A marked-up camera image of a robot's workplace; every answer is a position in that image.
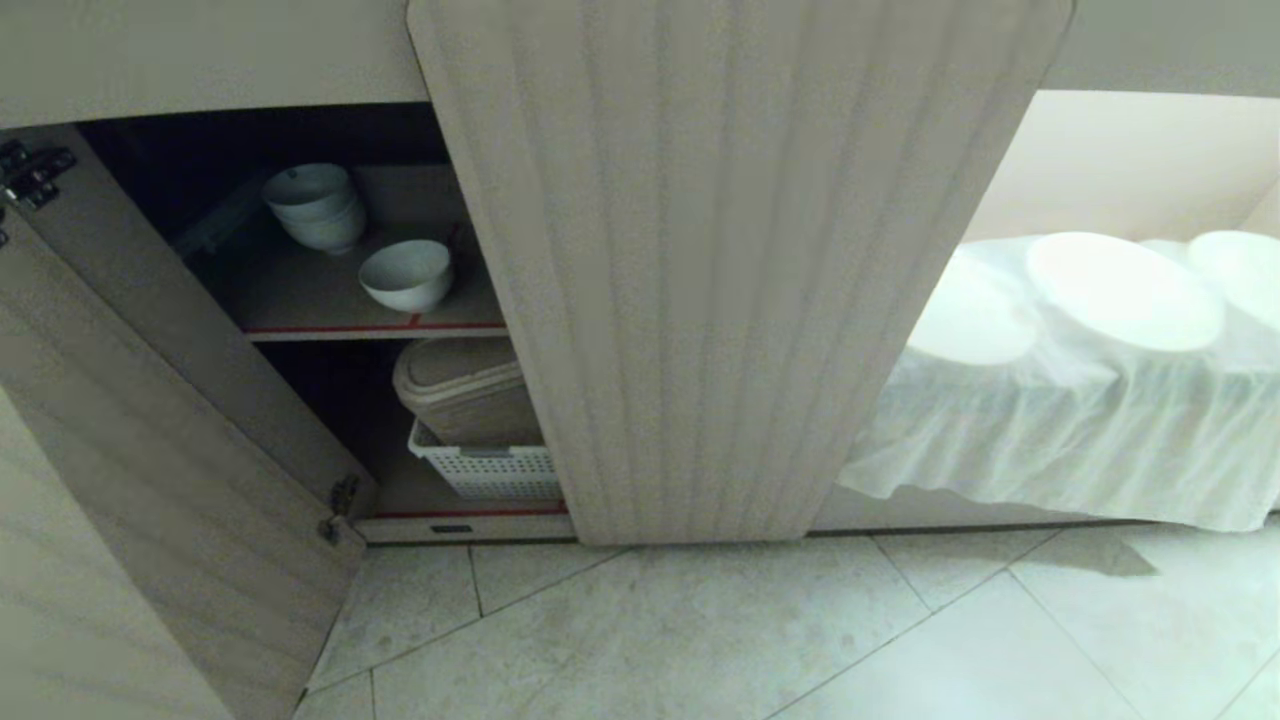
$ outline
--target white floor tile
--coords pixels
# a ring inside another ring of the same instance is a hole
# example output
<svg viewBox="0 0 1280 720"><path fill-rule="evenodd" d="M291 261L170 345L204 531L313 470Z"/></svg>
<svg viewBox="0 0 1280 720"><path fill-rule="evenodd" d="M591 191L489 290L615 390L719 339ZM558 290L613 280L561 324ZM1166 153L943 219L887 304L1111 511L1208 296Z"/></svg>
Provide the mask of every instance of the white floor tile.
<svg viewBox="0 0 1280 720"><path fill-rule="evenodd" d="M1280 647L1280 527L1065 530L1012 571L1148 720L1212 720Z"/></svg>
<svg viewBox="0 0 1280 720"><path fill-rule="evenodd" d="M938 610L1005 569L1057 530L879 536L893 565L915 592Z"/></svg>
<svg viewBox="0 0 1280 720"><path fill-rule="evenodd" d="M378 667L378 717L764 717L927 614L865 538L636 550Z"/></svg>
<svg viewBox="0 0 1280 720"><path fill-rule="evenodd" d="M480 544L471 548L480 609L493 612L622 552L584 544Z"/></svg>
<svg viewBox="0 0 1280 720"><path fill-rule="evenodd" d="M1053 620L1000 574L777 720L1138 720Z"/></svg>
<svg viewBox="0 0 1280 720"><path fill-rule="evenodd" d="M1276 720L1280 717L1280 655L1235 698L1219 720Z"/></svg>
<svg viewBox="0 0 1280 720"><path fill-rule="evenodd" d="M479 616L466 547L370 548L308 687L367 670Z"/></svg>
<svg viewBox="0 0 1280 720"><path fill-rule="evenodd" d="M374 691L369 673L308 693L293 720L374 720Z"/></svg>

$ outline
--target grout line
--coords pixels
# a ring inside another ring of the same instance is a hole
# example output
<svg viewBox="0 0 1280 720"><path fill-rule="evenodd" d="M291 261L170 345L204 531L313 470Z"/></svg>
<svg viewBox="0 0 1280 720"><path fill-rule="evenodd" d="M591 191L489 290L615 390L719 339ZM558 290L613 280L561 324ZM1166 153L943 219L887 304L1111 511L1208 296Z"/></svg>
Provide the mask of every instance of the grout line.
<svg viewBox="0 0 1280 720"><path fill-rule="evenodd" d="M1235 705L1235 701L1240 700L1240 696L1244 694L1244 691L1249 689L1249 687L1254 683L1254 680L1257 680L1258 676L1262 675L1262 671L1266 670L1267 666L1271 665L1271 662L1275 661L1277 656L1280 656L1280 650L1276 650L1275 652L1271 653L1270 657L1263 660L1262 665L1258 666L1257 671L1254 671L1253 675L1249 675L1248 682L1240 685L1240 692L1235 693L1234 696L1231 696L1231 700L1226 701L1226 705L1224 705L1222 710L1220 710L1219 714L1213 716L1213 720L1222 720L1222 716L1226 715L1226 711L1230 710L1233 705Z"/></svg>
<svg viewBox="0 0 1280 720"><path fill-rule="evenodd" d="M599 568L600 565L604 565L609 560L613 560L614 557L618 557L622 553L630 552L632 550L635 550L635 548L634 547L623 547L622 550L614 552L613 555L611 555L608 557L604 557L602 560L596 560L595 562L591 562L590 565L588 565L585 568L580 568L577 570L573 570L572 573L570 573L568 575L564 575L563 578L556 580L554 583L552 583L552 584L549 584L547 587L543 587L543 588L538 588L536 591L534 591L534 592L531 592L531 593L529 593L529 594L526 594L524 597L516 598L516 600L508 602L507 605L503 605L502 607L495 609L493 612L498 612L499 610L506 610L506 609L511 607L512 605L516 605L517 602L524 602L524 601L534 597L535 594L539 594L541 592L549 591L549 589L554 588L556 585L563 583L564 580L568 580L570 578L581 575L582 573L586 573L588 570L591 570L594 568Z"/></svg>
<svg viewBox="0 0 1280 720"><path fill-rule="evenodd" d="M1123 700L1123 701L1125 702L1125 705L1128 705L1128 706L1129 706L1129 710L1133 710L1133 714L1134 714L1134 715L1135 715L1137 717L1146 717L1146 716L1144 716L1144 715L1143 715L1142 712L1138 712L1138 708L1137 708L1137 707L1134 707L1134 705L1133 705L1133 701L1130 701L1130 700L1129 700L1129 696L1126 696L1126 694L1124 694L1123 692L1120 692L1120 688L1117 688L1117 687L1116 687L1116 684L1115 684L1114 682L1111 682L1111 676L1110 676L1110 675L1107 675L1107 674L1106 674L1106 673L1105 673L1105 671L1102 670L1102 667L1100 667L1100 666L1098 666L1098 664L1097 664L1097 662L1096 662L1096 661L1093 660L1093 656L1092 656L1092 655L1089 655L1089 653L1088 653L1088 652L1087 652L1087 651L1085 651L1085 650L1084 650L1084 648L1083 648L1083 647L1080 646L1080 643L1079 643L1079 642L1078 642L1078 641L1075 639L1075 635L1073 635L1070 630L1068 630L1068 629L1066 629L1065 626L1062 626L1062 623L1060 623L1060 621L1057 620L1057 616L1056 616L1056 615L1053 615L1053 612L1051 612L1048 607L1044 607L1044 603L1043 603L1043 602L1041 602L1041 600L1039 600L1038 597L1036 597L1036 593L1033 593L1033 592L1030 591L1030 588L1028 588L1028 587L1027 587L1025 584L1023 584L1023 580L1021 580L1021 579L1020 579L1020 578L1018 577L1018 574L1016 574L1016 573L1014 573L1012 570L1009 570L1009 569L1005 569L1005 570L1002 570L1002 571L1004 571L1004 573L1009 573L1009 577L1010 577L1010 578L1012 578L1015 583L1018 583L1018 587L1023 588L1023 592L1025 592L1025 593L1027 593L1027 597L1030 597L1030 598L1032 598L1032 602L1034 602L1034 603L1036 603L1036 606L1037 606L1037 607L1039 607L1039 609L1041 609L1041 611L1043 611L1043 612L1044 612L1044 615L1046 615L1046 616L1047 616L1047 618L1048 618L1048 619L1050 619L1050 620L1051 620L1051 621L1052 621L1052 623L1053 623L1055 625L1057 625L1057 629L1059 629L1059 630L1061 630L1064 635L1066 635L1066 639L1071 642L1071 646L1073 646L1073 647L1074 647L1074 648L1075 648L1075 650L1076 650L1076 651L1078 651L1078 652L1080 653L1080 656L1082 656L1082 657L1084 657L1085 660L1088 660L1088 661L1089 661L1089 665L1092 665L1092 666L1093 666L1093 669L1098 671L1098 675L1101 675L1101 676L1102 676L1102 679L1103 679L1103 680L1106 680L1108 685L1111 685L1111 689L1112 689L1112 691L1115 691L1117 696L1120 696L1120 700Z"/></svg>
<svg viewBox="0 0 1280 720"><path fill-rule="evenodd" d="M1000 575L1005 570L1010 570L1014 566L1014 562L1018 562L1023 557L1027 557L1028 555L1036 552L1042 544L1044 544L1048 541L1056 538L1059 536L1059 533L1061 533L1064 529L1066 529L1066 528L1059 528L1059 529L1053 530L1052 533L1050 533L1050 536L1047 538L1044 538L1044 539L1039 541L1038 543L1033 544L1032 547L1027 548L1025 552L1019 553L1016 557L1014 557L1009 562L1005 562L1004 565L1001 565L1000 568L997 568L995 573L992 573L992 574L987 575L986 578L983 578L982 580L979 580L978 584L975 584L974 587L964 591L963 593L957 594L956 597L954 597L954 598L946 601L945 603L940 605L937 611L942 612L947 607L951 607L956 602L960 602L961 600L964 600L969 593L972 593L975 589L980 588L982 585L989 583L992 578Z"/></svg>
<svg viewBox="0 0 1280 720"><path fill-rule="evenodd" d="M933 609L931 609L931 607L929 607L929 603L924 602L924 598L923 598L923 597L920 597L920 593L919 593L919 592L918 592L918 591L915 589L915 585L913 585L913 584L911 584L911 580L910 580L910 579L909 579L909 578L906 577L906 574L905 574L905 573L902 573L902 570L901 570L901 569L900 569L900 568L897 566L897 564L896 564L896 562L893 562L893 559L892 559L892 557L890 557L888 552L886 552L886 551L884 551L884 548L883 548L883 547L881 547L881 544L879 544L879 542L877 541L876 536L873 536L873 534L868 533L868 537L869 537L869 538L872 539L872 542L873 542L873 543L876 544L876 548L877 548L877 550L879 550L881 555L883 555L883 556L884 556L884 559L886 559L886 560L888 560L890 565L892 565L892 566L893 566L893 569L895 569L895 570L897 570L897 574L899 574L899 575L901 575L904 580L906 580L906 585L908 585L909 588L911 588L911 592L913 592L913 593L915 593L915 597L916 597L916 598L918 598L918 600L920 601L920 603L922 603L922 605L924 605L925 610L928 610L928 611L929 611L929 614L928 614L928 615L925 615L924 618L922 618L920 620L918 620L918 621L916 621L915 624L913 624L911 626L909 626L909 628L906 628L905 630L902 630L901 633L899 633L899 634L893 635L892 638L890 638L890 639L888 639L888 641L887 641L887 642L886 642L884 644L882 644L882 646L879 646L879 647L877 647L877 648L872 650L870 652L868 652L868 653L867 653L867 655L864 655L863 657L859 657L859 659L858 659L858 660L855 660L855 661L854 661L854 662L852 662L852 664L851 664L850 666L845 667L844 670L840 670L838 673L836 673L835 675L832 675L832 676L827 678L827 679L826 679L826 680L823 680L822 683L818 683L817 685L814 685L814 687L813 687L813 688L810 688L809 691L804 692L803 694L800 694L799 697L796 697L796 698L795 698L795 700L792 700L791 702L788 702L788 703L783 705L782 707L780 707L780 708L778 708L777 711L774 711L773 714L771 714L771 715L767 715L767 716L764 717L764 720L772 720L773 717L777 717L778 715L782 715L782 712L783 712L783 711L786 711L787 708L790 708L790 707L791 707L792 705L796 705L797 702L800 702L800 701L803 701L804 698L806 698L806 697L812 696L813 693L818 692L818 691L819 691L819 689L822 689L823 687L826 687L826 685L831 684L831 683L832 683L833 680L836 680L837 678L840 678L840 676L841 676L841 675L844 675L845 673L849 673L849 671L850 671L850 670L852 670L854 667L858 667L858 666L859 666L859 665L860 665L860 664L861 664L863 661L865 661L867 659L872 657L873 655L877 655L877 653L879 653L879 652L883 652L883 651L884 651L884 648L887 648L888 646L893 644L893 643L895 643L895 642L897 642L897 641L899 641L900 638L904 638L904 637L906 637L906 635L908 635L908 634L909 634L909 633L910 633L911 630L914 630L914 629L919 628L920 625L923 625L923 624L924 624L925 621L928 621L928 620L929 620L931 618L933 618L933 616L934 616L934 615L937 615L938 612L942 612L943 610L946 610L946 609L951 607L951 606L952 606L952 605L955 605L956 602L960 602L961 600L964 600L965 597L968 597L968 596L969 596L970 593L973 593L973 592L974 592L974 591L977 591L978 588L980 588L980 587L986 585L987 583L989 583L989 582L992 580L992 578L996 578L996 577L998 577L998 575L1000 575L1001 573L1009 573L1009 568L1010 568L1010 566L1011 566L1011 565L1012 565L1014 562L1018 562L1018 561L1019 561L1019 560L1021 560L1023 557L1027 557L1028 555L1030 555L1032 552L1034 552L1034 551L1036 551L1036 550L1037 550L1038 547L1041 547L1042 544L1044 544L1044 543L1047 543L1048 541L1051 541L1051 539L1053 539L1055 537L1057 537L1057 536L1059 536L1059 533L1061 533L1061 532L1062 532L1062 529L1065 529L1065 528L1059 528L1059 529L1057 529L1057 532L1055 532L1055 533L1051 533L1051 534L1050 534L1050 536L1048 536L1047 538L1044 538L1043 541L1041 541L1041 542L1036 543L1034 546L1032 546L1030 548L1028 548L1028 550L1027 550L1027 552L1023 552L1023 553L1021 553L1021 555L1019 555L1018 557L1014 557L1014 559L1012 559L1012 560L1010 560L1010 561L1009 561L1007 564L1005 564L1005 566L1004 566L1004 568L1001 568L1000 570L996 570L995 573L992 573L992 574L991 574L991 575L988 575L987 578L983 578L980 583L978 583L978 584L975 584L974 587L972 587L972 588L966 589L965 592L960 593L960 594L959 594L957 597L955 597L954 600L948 601L948 602L947 602L946 605L942 605L942 606L938 606L938 609L937 609L937 610L933 610ZM1012 577L1015 582L1018 580L1018 578L1015 578L1012 573L1009 573L1009 575L1010 575L1010 577ZM1019 582L1018 584L1019 584L1019 587L1023 587L1023 591L1027 591L1027 588L1025 588L1025 587L1024 587L1024 585L1023 585L1023 584L1021 584L1020 582ZM1046 614L1048 614L1048 615L1050 615L1050 618L1052 619L1052 614L1050 614L1050 612L1048 612L1047 610L1044 610L1044 612L1046 612ZM1057 620L1056 620L1056 619L1053 619L1053 623L1055 623L1055 624L1057 624ZM1088 655L1087 655L1087 653L1084 653L1084 651L1083 651L1083 650L1080 650L1080 652L1082 652L1083 655L1085 655L1085 657L1088 657ZM1102 674L1102 670L1101 670L1101 669L1098 669L1098 673L1100 673L1100 674ZM1102 676L1103 676L1103 678L1105 678L1105 679L1107 680L1107 684L1108 684L1108 685L1111 685L1111 688L1112 688L1112 689L1115 689L1117 694L1120 694L1120 697L1121 697L1121 698L1123 698L1123 700L1125 701L1125 703L1126 703L1126 705L1129 705L1129 707L1130 707L1130 708L1133 708L1133 711L1134 711L1134 715L1137 715L1138 717L1142 717L1142 715L1139 715L1139 714L1138 714L1138 710L1133 707L1133 703L1132 703L1132 702L1129 702L1129 698L1124 697L1124 693L1120 693L1120 691L1119 691L1119 689L1117 689L1117 688L1116 688L1116 687L1115 687L1114 684L1111 684L1111 679L1110 679L1110 678L1107 678L1107 676L1106 676L1105 674L1102 674Z"/></svg>
<svg viewBox="0 0 1280 720"><path fill-rule="evenodd" d="M494 610L494 611L493 611L493 612L490 612L489 615L485 615L485 618L493 618L494 615L497 615L497 614L499 614L499 612L502 612L502 611L504 611L504 610L507 610L507 609L509 609L509 607L515 607L515 606L516 606L516 605L518 605L520 602L524 602L525 600L529 600L530 597L534 597L535 594L538 594L538 593L540 593L540 592L544 592L544 591L549 591L549 589L552 589L553 587L556 587L556 585L558 585L558 584L563 583L564 580L568 580L570 578L575 578L575 577L577 577L577 575L581 575L582 573L586 573L588 570L591 570L593 568L599 568L600 565L604 565L605 562L608 562L608 561L611 561L611 560L614 560L614 559L617 559L617 557L621 557L622 555L626 555L627 552L631 552L632 550L635 550L635 548L631 548L631 547L627 547L627 548L623 548L623 550L622 550L622 551L620 551L620 552L618 552L617 555L611 555L609 557L605 557L604 560L600 560L599 562L596 562L596 564L594 564L594 565L589 565L589 566L586 566L586 568L582 568L581 570L577 570L576 573L573 573L573 574L571 574L571 575L566 575L566 577L563 577L563 578L561 578L561 579L556 580L554 583L552 583L552 584L547 585L545 588L543 588L543 589L540 589L540 591L538 591L538 592L535 592L535 593L531 593L531 594L529 594L527 597L524 597L524 598L521 598L521 600L517 600L516 602L512 602L511 605L504 605L504 606L499 607L498 610ZM356 675L358 675L360 673L364 673L364 671L366 671L366 670L367 670L367 671L370 671L370 673L372 673L374 670L376 670L376 669L381 667L383 665L388 665L388 664L390 664L390 662L396 662L397 660L399 660L399 659L404 657L406 655L412 655L412 653L415 653L415 652L417 652L417 651L422 650L424 647L426 647L426 646L429 646L429 644L435 644L435 643L438 643L438 642L443 641L444 638L447 638L447 637L449 637L449 635L452 635L452 634L454 634L454 633L458 633L458 632L461 632L461 630L465 630L465 629L470 628L471 625L475 625L476 623L480 623L480 621L481 621L481 620L484 620L485 618L476 618L475 620L467 620L466 623L463 623L463 624L458 625L457 628L453 628L452 630L449 630L449 632L447 632L447 633L443 633L443 634L440 634L440 635L436 635L436 637L434 637L434 638L431 638L431 639L426 641L426 642L425 642L425 643L422 643L422 644L419 644L419 646L413 646L413 647L411 647L411 648L406 650L404 652L401 652L399 655L396 655L396 656L393 656L393 657L388 657L387 660L383 660L383 661L380 661L380 662L376 662L376 664L374 664L374 665L370 665L369 667L365 667L364 670L360 670L358 673L353 673L353 674L351 674L351 675L347 675L347 676L346 676L346 678L343 678L342 680L338 680L338 683L340 683L340 682L343 682L343 680L349 680L351 678L355 678Z"/></svg>
<svg viewBox="0 0 1280 720"><path fill-rule="evenodd" d="M876 546L876 550L879 551L881 556L884 557L884 560L888 560L890 566L893 568L893 570L897 573L900 578L902 578L902 582L906 583L906 587L911 588L911 594L915 596L915 600L920 601L920 605L923 605L924 609L929 611L929 615L937 612L936 610L933 610L932 605L924 601L924 596L920 594L920 591L915 589L915 585L911 584L911 578L908 578L906 573L904 573L902 569L897 566L897 562L893 562L893 559L890 557L888 552L881 546L879 541L876 539L876 536L868 536L868 537L872 538L872 544Z"/></svg>
<svg viewBox="0 0 1280 720"><path fill-rule="evenodd" d="M480 580L476 578L476 557L471 552L470 544L467 544L467 565L471 566L471 592L476 596L476 612L480 618L484 618L484 602L480 601Z"/></svg>
<svg viewBox="0 0 1280 720"><path fill-rule="evenodd" d="M374 712L374 720L378 720L378 685L374 684L374 669L369 669L369 703L370 710Z"/></svg>

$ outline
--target wall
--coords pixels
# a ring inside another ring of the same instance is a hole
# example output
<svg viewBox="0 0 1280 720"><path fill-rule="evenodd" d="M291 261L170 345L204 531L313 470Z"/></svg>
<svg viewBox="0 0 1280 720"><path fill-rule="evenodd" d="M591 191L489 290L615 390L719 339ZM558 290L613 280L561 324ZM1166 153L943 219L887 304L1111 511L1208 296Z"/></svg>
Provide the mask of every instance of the wall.
<svg viewBox="0 0 1280 720"><path fill-rule="evenodd" d="M1280 176L1277 136L1277 99L1042 90L964 240L1235 228Z"/></svg>

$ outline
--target storage basket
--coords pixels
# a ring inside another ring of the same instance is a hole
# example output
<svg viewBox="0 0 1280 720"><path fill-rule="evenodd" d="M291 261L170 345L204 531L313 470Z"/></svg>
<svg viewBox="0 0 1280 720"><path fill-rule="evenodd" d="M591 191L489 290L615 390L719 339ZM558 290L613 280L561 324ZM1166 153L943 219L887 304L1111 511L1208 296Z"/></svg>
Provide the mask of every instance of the storage basket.
<svg viewBox="0 0 1280 720"><path fill-rule="evenodd" d="M435 466L467 500L559 500L563 497L552 455L545 447L468 448L431 445L421 421L413 423L408 450Z"/></svg>

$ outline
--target open cabinet door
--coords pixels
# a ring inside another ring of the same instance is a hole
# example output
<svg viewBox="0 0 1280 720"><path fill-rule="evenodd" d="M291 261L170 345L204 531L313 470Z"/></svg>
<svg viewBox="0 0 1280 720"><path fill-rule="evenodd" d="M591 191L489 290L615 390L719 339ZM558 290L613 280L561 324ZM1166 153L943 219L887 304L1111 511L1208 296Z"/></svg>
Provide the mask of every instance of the open cabinet door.
<svg viewBox="0 0 1280 720"><path fill-rule="evenodd" d="M67 149L58 197L17 206L41 238L142 340L312 496L328 502L361 479L352 518L372 511L376 483L244 338L72 126L0 131L32 152Z"/></svg>
<svg viewBox="0 0 1280 720"><path fill-rule="evenodd" d="M0 228L4 715L288 717L364 541L22 217Z"/></svg>
<svg viewBox="0 0 1280 720"><path fill-rule="evenodd" d="M813 527L1069 0L413 0L586 543Z"/></svg>

